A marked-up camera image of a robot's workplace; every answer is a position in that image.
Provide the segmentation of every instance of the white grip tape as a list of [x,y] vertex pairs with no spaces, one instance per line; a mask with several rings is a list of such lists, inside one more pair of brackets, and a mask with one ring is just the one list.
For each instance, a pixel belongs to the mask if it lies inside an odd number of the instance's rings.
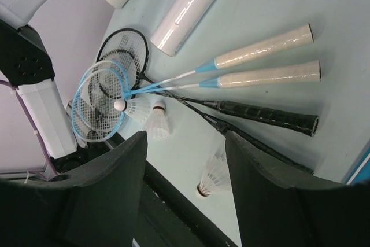
[[313,61],[301,65],[231,73],[218,78],[219,88],[246,87],[261,84],[320,81],[320,63]]
[[313,43],[313,37],[310,25],[306,24],[285,34],[220,55],[216,57],[216,67],[218,69],[232,67],[309,43]]

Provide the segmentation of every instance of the shuttlecock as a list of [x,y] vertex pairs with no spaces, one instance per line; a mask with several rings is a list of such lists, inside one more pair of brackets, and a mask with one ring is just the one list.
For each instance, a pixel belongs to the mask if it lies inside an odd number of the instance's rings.
[[166,139],[170,136],[163,102],[156,102],[153,111],[145,124],[147,136],[150,139]]
[[228,191],[231,191],[231,181],[225,146],[221,145],[203,169],[201,182],[197,186],[197,196],[207,197]]
[[145,121],[150,114],[150,103],[146,98],[118,99],[114,108],[136,121]]

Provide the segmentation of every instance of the black grip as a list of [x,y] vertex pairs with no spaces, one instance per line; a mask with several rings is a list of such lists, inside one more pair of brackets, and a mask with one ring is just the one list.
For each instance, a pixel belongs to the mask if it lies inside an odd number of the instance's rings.
[[298,114],[232,101],[220,101],[217,110],[222,114],[288,128],[312,137],[319,123],[319,117],[316,115]]

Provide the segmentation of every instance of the table surface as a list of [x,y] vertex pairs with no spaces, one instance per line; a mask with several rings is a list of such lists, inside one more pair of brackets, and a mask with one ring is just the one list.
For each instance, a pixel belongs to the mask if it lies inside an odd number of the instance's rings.
[[[129,0],[113,14],[105,36],[132,27],[149,40],[175,0]],[[175,76],[227,51],[249,45],[309,22],[315,43],[225,72],[299,64],[319,59],[321,83],[255,86],[247,89],[187,89],[183,96],[224,99],[292,112],[320,115],[314,138],[252,121],[221,116],[291,159],[315,169],[322,178],[343,181],[369,142],[370,85],[369,0],[216,0],[176,57],[150,45],[147,75],[157,81]],[[215,72],[192,79],[200,81]],[[148,95],[154,103],[160,97]],[[223,137],[197,114],[172,99],[165,99],[172,135],[149,141],[147,159],[180,192],[236,244],[240,236],[232,193],[198,199],[195,187],[205,162]],[[128,138],[142,125],[126,120],[119,133]]]

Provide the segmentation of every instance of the shuttlecock cork base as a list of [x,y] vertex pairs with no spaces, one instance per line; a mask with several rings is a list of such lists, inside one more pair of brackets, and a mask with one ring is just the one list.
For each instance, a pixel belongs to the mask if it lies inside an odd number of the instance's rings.
[[150,139],[166,139],[170,136],[163,102],[156,102],[153,111],[145,124],[145,130]]
[[197,185],[197,191],[195,192],[195,194],[198,198],[205,198],[209,196],[209,194],[202,191],[200,183]]

